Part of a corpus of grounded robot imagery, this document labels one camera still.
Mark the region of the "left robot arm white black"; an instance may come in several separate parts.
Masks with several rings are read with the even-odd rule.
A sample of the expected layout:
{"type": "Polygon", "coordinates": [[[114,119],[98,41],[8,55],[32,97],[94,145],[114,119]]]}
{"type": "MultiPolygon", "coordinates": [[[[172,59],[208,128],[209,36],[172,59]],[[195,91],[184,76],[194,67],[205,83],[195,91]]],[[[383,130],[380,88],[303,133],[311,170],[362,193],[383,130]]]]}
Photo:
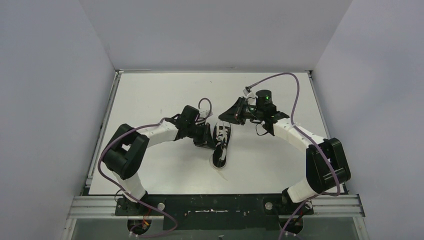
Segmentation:
{"type": "Polygon", "coordinates": [[[210,124],[211,108],[195,108],[186,105],[181,113],[164,117],[158,123],[132,127],[122,124],[102,151],[97,168],[100,175],[119,187],[128,207],[143,213],[148,207],[146,189],[138,171],[149,147],[175,142],[184,138],[193,140],[197,147],[214,150],[210,124]]]}

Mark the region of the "aluminium frame rail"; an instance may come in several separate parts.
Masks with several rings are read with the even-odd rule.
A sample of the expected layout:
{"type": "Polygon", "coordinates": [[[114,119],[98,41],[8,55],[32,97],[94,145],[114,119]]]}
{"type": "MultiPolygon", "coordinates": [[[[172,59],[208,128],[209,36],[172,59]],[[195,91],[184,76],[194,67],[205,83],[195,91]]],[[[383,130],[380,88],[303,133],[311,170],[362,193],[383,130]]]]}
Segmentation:
{"type": "MultiPolygon", "coordinates": [[[[311,200],[313,214],[307,218],[364,217],[359,195],[338,197],[321,195],[311,200]]],[[[138,216],[116,216],[116,202],[112,195],[75,196],[67,214],[68,219],[138,219],[138,216]]]]}

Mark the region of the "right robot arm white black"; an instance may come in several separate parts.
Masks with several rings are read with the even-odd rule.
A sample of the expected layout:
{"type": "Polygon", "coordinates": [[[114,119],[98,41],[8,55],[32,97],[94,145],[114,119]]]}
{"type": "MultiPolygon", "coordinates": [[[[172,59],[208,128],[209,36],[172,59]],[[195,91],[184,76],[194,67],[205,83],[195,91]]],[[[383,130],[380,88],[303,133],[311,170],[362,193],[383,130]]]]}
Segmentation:
{"type": "Polygon", "coordinates": [[[305,177],[282,191],[281,207],[289,214],[295,213],[301,202],[327,194],[332,188],[340,192],[340,185],[352,177],[341,141],[335,137],[324,138],[297,126],[292,117],[273,104],[270,90],[259,90],[255,97],[239,97],[218,118],[233,125],[244,125],[247,120],[258,123],[267,134],[279,137],[305,153],[305,177]]]}

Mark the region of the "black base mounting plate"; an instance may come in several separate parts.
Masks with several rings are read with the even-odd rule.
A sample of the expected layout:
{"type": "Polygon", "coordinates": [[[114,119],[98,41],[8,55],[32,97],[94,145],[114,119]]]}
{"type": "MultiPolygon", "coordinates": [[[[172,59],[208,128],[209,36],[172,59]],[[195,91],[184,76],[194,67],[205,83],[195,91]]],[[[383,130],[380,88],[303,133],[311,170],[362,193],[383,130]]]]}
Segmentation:
{"type": "Polygon", "coordinates": [[[297,203],[283,200],[280,193],[267,194],[149,194],[142,198],[146,204],[160,209],[151,210],[137,202],[121,197],[116,202],[115,215],[119,217],[140,217],[149,224],[163,213],[163,230],[175,227],[185,230],[279,230],[290,215],[293,219],[287,225],[290,231],[303,228],[303,216],[314,213],[311,202],[301,209],[297,203]]]}

